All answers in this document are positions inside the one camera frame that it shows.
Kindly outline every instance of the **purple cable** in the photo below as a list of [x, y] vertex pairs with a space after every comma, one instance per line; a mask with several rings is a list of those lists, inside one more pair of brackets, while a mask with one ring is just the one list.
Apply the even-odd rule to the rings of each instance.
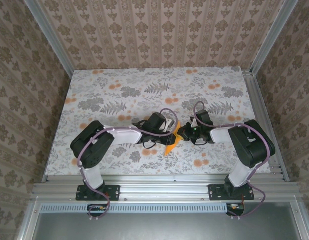
[[[264, 143], [264, 146], [265, 146], [266, 152], [267, 152], [265, 161], [264, 161], [262, 164], [258, 165], [258, 166], [255, 168], [255, 170], [253, 170], [253, 171], [251, 172], [251, 174], [249, 175], [249, 177], [247, 178], [249, 186], [252, 187], [253, 189], [259, 191], [260, 193], [262, 193], [262, 194], [263, 194], [263, 199], [261, 200], [261, 202], [259, 203], [259, 205], [258, 205], [254, 210], [252, 210], [251, 212], [249, 212], [249, 213], [247, 213], [247, 214], [244, 214], [244, 215], [240, 216], [240, 218], [249, 216], [250, 214], [254, 213], [254, 212], [264, 203], [264, 201], [266, 200], [266, 194], [265, 194], [265, 192], [262, 191], [262, 190], [260, 190], [260, 189], [258, 189], [258, 188], [256, 188], [255, 186], [253, 186], [253, 185], [249, 182], [249, 180], [253, 177], [253, 175], [257, 172], [257, 170], [258, 170], [261, 166], [265, 165], [265, 164], [269, 161], [269, 159], [270, 159], [270, 148], [269, 148], [269, 145], [268, 145], [266, 139], [261, 135], [261, 133], [258, 132], [257, 130], [255, 130], [253, 127], [249, 126], [249, 125], [246, 125], [246, 124], [243, 124], [243, 123], [234, 123], [234, 124], [226, 124], [226, 125], [213, 126], [213, 125], [209, 125], [209, 124], [206, 124], [206, 123], [202, 122], [202, 121], [197, 117], [197, 114], [196, 114], [196, 108], [197, 108], [197, 105], [198, 105], [198, 104], [202, 104], [202, 105], [203, 105], [202, 110], [204, 110], [204, 109], [205, 109], [205, 103], [204, 103], [203, 101], [198, 101], [198, 102], [194, 105], [194, 108], [193, 108], [193, 114], [194, 114], [195, 119], [197, 120], [197, 122], [201, 123], [202, 125], [207, 126], [207, 127], [210, 127], [210, 128], [227, 128], [227, 127], [242, 126], [242, 127], [247, 128], [247, 129], [250, 129], [250, 130], [253, 131], [255, 134], [257, 134], [257, 136], [258, 136], [258, 137], [263, 141], [263, 143]], [[233, 212], [231, 212], [231, 211], [228, 211], [228, 212], [231, 213], [231, 214], [233, 214], [233, 215], [235, 215], [236, 217], [239, 218], [239, 216], [237, 216], [235, 213], [233, 213]]]
[[[80, 152], [80, 154], [79, 154], [79, 156], [78, 156], [77, 166], [79, 167], [80, 173], [81, 173], [81, 175], [82, 175], [82, 177], [83, 177], [83, 181], [85, 182], [85, 184], [87, 185], [87, 187], [88, 187], [91, 191], [93, 191], [93, 192], [95, 192], [95, 193], [97, 193], [97, 194], [100, 194], [101, 196], [103, 196], [103, 197], [107, 200], [107, 208], [105, 209], [104, 213], [102, 213], [99, 217], [96, 217], [96, 219], [102, 218], [102, 217], [104, 217], [104, 216], [107, 214], [107, 212], [109, 211], [109, 208], [110, 208], [110, 204], [111, 204], [111, 203], [110, 203], [110, 199], [109, 199], [109, 197], [108, 197], [107, 195], [105, 195], [105, 194], [104, 194], [103, 192], [101, 192], [101, 191], [95, 190], [95, 189], [88, 183], [88, 181], [87, 181], [87, 179], [86, 179], [86, 177], [85, 177], [85, 175], [84, 175], [84, 171], [83, 171], [83, 167], [82, 167], [82, 162], [81, 162], [81, 158], [82, 158], [83, 154], [85, 153], [85, 151], [87, 150], [87, 148], [93, 143], [93, 141], [96, 140], [101, 134], [104, 134], [105, 132], [110, 132], [110, 131], [115, 131], [115, 130], [134, 130], [134, 131], [136, 131], [136, 132], [140, 132], [140, 133], [152, 135], [152, 136], [155, 136], [155, 137], [166, 137], [166, 136], [169, 136], [169, 135], [171, 135], [171, 134], [174, 134], [174, 132], [175, 132], [175, 130], [177, 129], [177, 126], [178, 126], [178, 116], [177, 116], [177, 114], [176, 114], [174, 111], [172, 111], [172, 110], [169, 109], [169, 108], [164, 108], [164, 109], [162, 109], [162, 110], [160, 111], [160, 113], [162, 113], [162, 112], [165, 111], [165, 110], [170, 111], [171, 113], [173, 113], [173, 115], [174, 115], [174, 117], [175, 117], [175, 127], [174, 127], [174, 129], [173, 129], [171, 132], [169, 132], [169, 133], [166, 133], [166, 134], [156, 134], [156, 133], [144, 131], [144, 130], [141, 130], [141, 129], [139, 129], [139, 128], [130, 127], [130, 126], [109, 127], [109, 128], [105, 128], [105, 129], [101, 130], [101, 131], [98, 132], [96, 135], [94, 135], [94, 136], [90, 139], [90, 141], [84, 146], [84, 148], [82, 149], [82, 151]], [[88, 212], [88, 215], [89, 215], [90, 219], [93, 219], [93, 218], [94, 218], [93, 216], [91, 216], [91, 209], [92, 209], [92, 208], [90, 208], [90, 210], [89, 210], [89, 212]]]

